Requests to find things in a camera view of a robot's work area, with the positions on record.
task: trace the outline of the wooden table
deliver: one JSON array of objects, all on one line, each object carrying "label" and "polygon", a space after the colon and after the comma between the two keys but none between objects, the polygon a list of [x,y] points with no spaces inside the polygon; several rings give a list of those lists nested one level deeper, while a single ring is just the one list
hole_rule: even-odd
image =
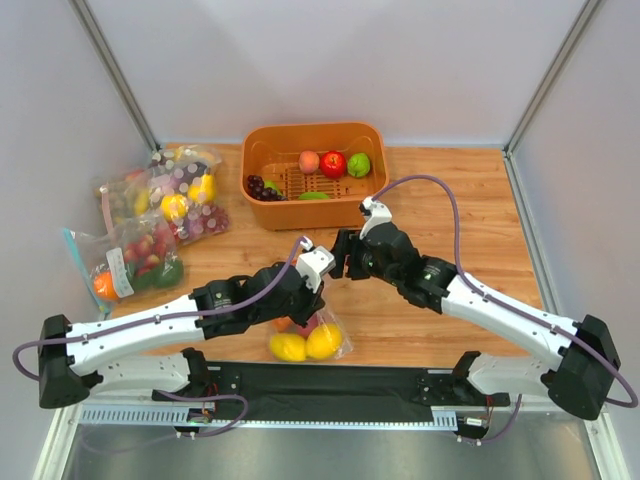
[{"label": "wooden table", "polygon": [[[301,232],[269,232],[259,228],[238,191],[240,146],[218,145],[224,164],[216,174],[220,202],[231,216],[231,229],[182,248],[186,283],[122,302],[115,316],[126,315],[190,293],[213,279],[253,274],[284,260]],[[461,216],[462,263],[489,286],[534,306],[541,305],[502,155],[494,149],[387,148],[391,178],[429,173],[454,191]],[[453,261],[453,219],[441,188],[426,181],[404,184],[382,200],[394,222],[406,231],[421,253]],[[316,245],[333,246],[337,229],[302,232]],[[493,355],[524,355],[520,348],[471,323],[407,304],[393,287],[370,279],[332,281],[329,305],[345,325],[354,351],[338,363],[445,367],[467,350]],[[244,335],[221,337],[193,345],[209,359],[272,361],[267,324]],[[186,345],[153,353],[175,353]]]}]

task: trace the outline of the plastic bag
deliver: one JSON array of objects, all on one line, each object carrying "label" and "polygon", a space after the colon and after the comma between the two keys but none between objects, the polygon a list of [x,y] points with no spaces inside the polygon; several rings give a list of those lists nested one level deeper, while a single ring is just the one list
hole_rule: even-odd
[{"label": "plastic bag", "polygon": [[171,229],[158,214],[124,220],[104,237],[69,229],[64,235],[102,311],[110,311],[122,298],[152,287],[179,285],[184,278]]},{"label": "plastic bag", "polygon": [[185,145],[153,154],[151,166],[99,185],[107,231],[148,211],[162,214],[178,244],[229,228],[218,203],[215,172],[222,162],[208,145]]},{"label": "plastic bag", "polygon": [[272,320],[269,351],[283,362],[317,362],[341,358],[353,350],[351,339],[327,306],[314,313],[306,327],[288,317]]}]

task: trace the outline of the orange basket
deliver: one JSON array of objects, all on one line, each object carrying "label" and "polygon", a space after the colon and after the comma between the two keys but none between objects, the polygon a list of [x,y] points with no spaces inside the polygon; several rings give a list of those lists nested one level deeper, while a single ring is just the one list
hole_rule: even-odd
[{"label": "orange basket", "polygon": [[[364,152],[371,160],[371,171],[362,178],[345,175],[338,180],[320,171],[305,175],[298,167],[300,153],[305,150],[320,156],[337,150],[347,160]],[[289,200],[261,202],[251,198],[246,191],[249,175],[271,180]],[[242,144],[240,188],[258,225],[267,230],[361,226],[364,219],[358,206],[388,183],[382,137],[365,123],[261,127],[247,135]],[[305,192],[323,192],[330,198],[296,200]]]}]

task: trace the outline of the red tomato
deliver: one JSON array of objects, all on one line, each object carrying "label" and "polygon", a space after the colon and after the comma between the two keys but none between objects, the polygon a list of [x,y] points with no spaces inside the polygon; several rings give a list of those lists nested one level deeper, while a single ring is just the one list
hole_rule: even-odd
[{"label": "red tomato", "polygon": [[347,171],[347,159],[340,152],[327,152],[320,157],[320,171],[325,177],[340,178]]}]

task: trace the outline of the white panel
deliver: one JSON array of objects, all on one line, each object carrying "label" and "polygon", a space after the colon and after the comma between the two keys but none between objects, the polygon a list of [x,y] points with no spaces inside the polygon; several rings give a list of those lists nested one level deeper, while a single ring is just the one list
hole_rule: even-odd
[{"label": "white panel", "polygon": [[[526,133],[516,164],[562,314],[606,321],[640,390],[640,3],[609,0]],[[614,394],[623,398],[622,389]],[[632,478],[640,410],[611,408]]]},{"label": "white panel", "polygon": [[[4,0],[0,65],[0,464],[27,479],[52,415],[11,352],[47,316],[96,318],[61,228],[101,232],[91,177],[140,163],[145,147],[67,1]],[[25,361],[35,369],[33,351]]]},{"label": "white panel", "polygon": [[504,144],[583,0],[90,0],[161,140],[365,120]]}]

